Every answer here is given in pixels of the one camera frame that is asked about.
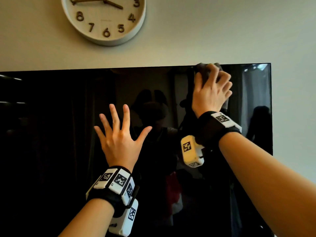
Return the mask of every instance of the black tv screen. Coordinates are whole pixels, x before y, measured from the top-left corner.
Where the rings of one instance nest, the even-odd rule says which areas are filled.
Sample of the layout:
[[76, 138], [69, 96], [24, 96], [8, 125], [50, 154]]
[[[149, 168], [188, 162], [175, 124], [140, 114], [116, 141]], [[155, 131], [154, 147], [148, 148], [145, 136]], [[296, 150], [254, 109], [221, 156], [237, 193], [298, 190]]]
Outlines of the black tv screen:
[[[272, 154], [271, 65], [222, 68], [233, 83], [222, 111]], [[108, 167], [93, 129], [103, 130], [99, 114], [111, 123], [115, 104], [122, 120], [127, 104], [132, 138], [153, 126], [133, 171], [140, 189], [130, 236], [272, 236], [222, 156], [206, 155], [198, 168], [183, 162], [194, 74], [192, 66], [0, 73], [0, 155], [10, 173], [8, 210], [22, 226], [14, 231], [57, 236], [65, 228]]]

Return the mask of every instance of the forearm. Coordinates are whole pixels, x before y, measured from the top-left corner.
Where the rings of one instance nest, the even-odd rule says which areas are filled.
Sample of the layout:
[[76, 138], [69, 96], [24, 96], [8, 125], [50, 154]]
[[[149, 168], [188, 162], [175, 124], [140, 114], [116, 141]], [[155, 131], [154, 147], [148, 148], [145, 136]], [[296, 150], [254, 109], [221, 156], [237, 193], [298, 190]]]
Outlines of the forearm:
[[59, 235], [60, 237], [104, 237], [114, 208], [103, 199], [90, 200]]
[[231, 132], [219, 148], [263, 219], [277, 236], [316, 232], [316, 187], [266, 151]]

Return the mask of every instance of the clock rim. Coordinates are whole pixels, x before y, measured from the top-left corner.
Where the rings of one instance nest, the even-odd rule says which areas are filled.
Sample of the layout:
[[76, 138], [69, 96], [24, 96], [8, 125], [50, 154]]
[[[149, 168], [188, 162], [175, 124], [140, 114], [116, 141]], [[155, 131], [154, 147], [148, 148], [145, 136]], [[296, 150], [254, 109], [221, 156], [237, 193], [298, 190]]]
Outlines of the clock rim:
[[139, 21], [136, 23], [136, 25], [126, 34], [124, 34], [123, 36], [116, 38], [116, 39], [112, 39], [112, 40], [105, 40], [105, 39], [96, 39], [96, 38], [92, 38], [87, 36], [86, 34], [84, 34], [83, 32], [81, 32], [77, 26], [73, 23], [71, 17], [69, 16], [68, 10], [66, 8], [66, 0], [61, 0], [62, 6], [63, 6], [63, 10], [64, 13], [68, 19], [68, 21], [71, 23], [71, 25], [82, 35], [84, 36], [86, 39], [89, 39], [90, 41], [98, 44], [98, 45], [105, 45], [105, 46], [116, 46], [116, 45], [120, 45], [123, 44], [125, 42], [127, 42], [128, 40], [132, 39], [140, 30], [140, 28], [142, 27], [143, 23], [144, 23], [144, 19], [145, 19], [145, 15], [146, 15], [146, 0], [144, 0], [144, 8], [142, 10], [142, 14], [141, 14], [141, 18], [139, 19]]

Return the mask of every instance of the wall clock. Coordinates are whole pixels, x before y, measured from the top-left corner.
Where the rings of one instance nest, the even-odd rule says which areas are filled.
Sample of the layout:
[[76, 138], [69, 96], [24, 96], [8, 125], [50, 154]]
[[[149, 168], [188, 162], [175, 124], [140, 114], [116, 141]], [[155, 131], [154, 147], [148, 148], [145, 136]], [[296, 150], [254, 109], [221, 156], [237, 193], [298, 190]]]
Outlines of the wall clock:
[[70, 23], [90, 41], [104, 46], [127, 42], [140, 30], [146, 0], [61, 0]]

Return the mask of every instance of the open hand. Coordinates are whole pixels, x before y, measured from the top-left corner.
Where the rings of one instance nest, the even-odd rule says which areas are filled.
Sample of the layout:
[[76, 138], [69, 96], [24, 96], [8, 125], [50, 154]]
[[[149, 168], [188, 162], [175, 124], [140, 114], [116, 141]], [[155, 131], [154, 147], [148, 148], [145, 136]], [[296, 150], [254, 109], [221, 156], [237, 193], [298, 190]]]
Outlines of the open hand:
[[219, 112], [223, 103], [232, 95], [229, 89], [232, 83], [229, 81], [231, 75], [224, 71], [219, 71], [219, 68], [214, 64], [208, 64], [210, 76], [202, 88], [202, 75], [196, 73], [194, 78], [194, 91], [192, 100], [192, 110], [197, 118], [207, 111]]
[[130, 135], [130, 110], [128, 106], [123, 106], [124, 118], [121, 130], [119, 116], [113, 104], [110, 104], [110, 111], [113, 119], [113, 130], [104, 114], [100, 114], [100, 119], [105, 129], [105, 136], [100, 127], [95, 126], [94, 129], [99, 136], [109, 167], [123, 166], [132, 172], [144, 140], [152, 127], [146, 127], [138, 139], [134, 141]]

